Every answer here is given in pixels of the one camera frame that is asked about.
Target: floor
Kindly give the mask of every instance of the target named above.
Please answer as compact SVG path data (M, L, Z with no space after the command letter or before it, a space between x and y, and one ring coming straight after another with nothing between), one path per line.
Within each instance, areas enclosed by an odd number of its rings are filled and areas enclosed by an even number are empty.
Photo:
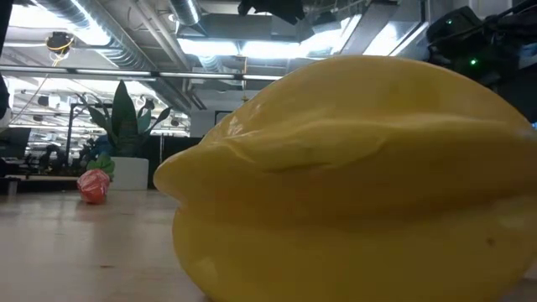
M181 270L170 225L176 203L156 191L0 199L2 302L207 302ZM502 302L535 302L526 279Z

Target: white planter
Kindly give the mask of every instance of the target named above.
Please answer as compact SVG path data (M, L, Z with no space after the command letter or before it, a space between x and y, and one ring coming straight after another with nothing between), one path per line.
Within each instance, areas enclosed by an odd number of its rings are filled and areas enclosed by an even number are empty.
M149 161L147 159L112 157L116 164L114 181L109 190L147 190Z

